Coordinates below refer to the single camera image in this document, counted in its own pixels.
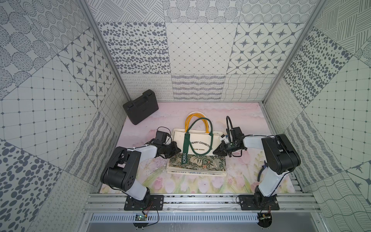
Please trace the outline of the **starry night canvas tote bag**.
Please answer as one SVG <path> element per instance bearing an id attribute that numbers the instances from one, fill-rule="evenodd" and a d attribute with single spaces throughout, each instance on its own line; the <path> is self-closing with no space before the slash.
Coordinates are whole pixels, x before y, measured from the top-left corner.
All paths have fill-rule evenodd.
<path id="1" fill-rule="evenodd" d="M 227 171 L 218 171 L 218 170 L 196 170 L 196 169 L 186 169 L 186 168 L 177 168 L 172 167 L 168 163 L 166 166 L 166 172 L 168 174 L 183 174 L 183 175 L 194 175 L 194 176 L 217 176 L 217 177 L 226 177 Z"/>

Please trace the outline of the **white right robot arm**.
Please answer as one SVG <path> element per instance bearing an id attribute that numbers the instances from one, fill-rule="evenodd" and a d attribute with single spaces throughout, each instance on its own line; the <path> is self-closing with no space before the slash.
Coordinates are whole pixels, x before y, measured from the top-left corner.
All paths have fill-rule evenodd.
<path id="1" fill-rule="evenodd" d="M 254 203 L 262 208 L 263 204 L 275 202 L 281 181 L 300 166 L 301 159 L 285 134 L 244 135 L 239 127 L 221 137 L 221 144 L 213 154 L 231 157 L 234 152 L 249 148 L 263 150 L 266 157 L 267 172 L 254 192 Z"/>

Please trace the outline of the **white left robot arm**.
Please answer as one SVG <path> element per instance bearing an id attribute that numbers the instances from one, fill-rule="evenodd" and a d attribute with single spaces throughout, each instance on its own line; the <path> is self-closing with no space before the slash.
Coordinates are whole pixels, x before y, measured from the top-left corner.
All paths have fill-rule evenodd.
<path id="1" fill-rule="evenodd" d="M 157 157 L 169 159 L 181 153 L 167 132 L 157 131 L 156 137 L 137 148 L 116 147 L 101 173 L 101 183 L 120 190 L 136 201 L 147 202 L 149 188 L 136 180 L 139 164 Z"/>

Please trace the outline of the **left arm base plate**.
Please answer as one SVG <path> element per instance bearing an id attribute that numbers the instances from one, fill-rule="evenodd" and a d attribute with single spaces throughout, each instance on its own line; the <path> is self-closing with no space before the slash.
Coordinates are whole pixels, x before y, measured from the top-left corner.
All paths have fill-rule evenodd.
<path id="1" fill-rule="evenodd" d="M 150 207 L 150 211 L 162 211 L 164 195 L 147 195 L 141 201 L 133 197 L 127 197 L 125 201 L 125 211 L 144 211 Z"/>

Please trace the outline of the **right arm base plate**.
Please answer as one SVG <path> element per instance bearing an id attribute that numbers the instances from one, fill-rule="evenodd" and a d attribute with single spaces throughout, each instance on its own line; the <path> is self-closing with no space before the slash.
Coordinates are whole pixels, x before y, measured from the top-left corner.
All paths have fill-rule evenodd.
<path id="1" fill-rule="evenodd" d="M 240 205 L 241 210 L 279 210 L 280 206 L 276 199 L 277 195 L 271 197 L 259 197 L 255 195 L 238 195 L 236 197 L 237 204 Z"/>

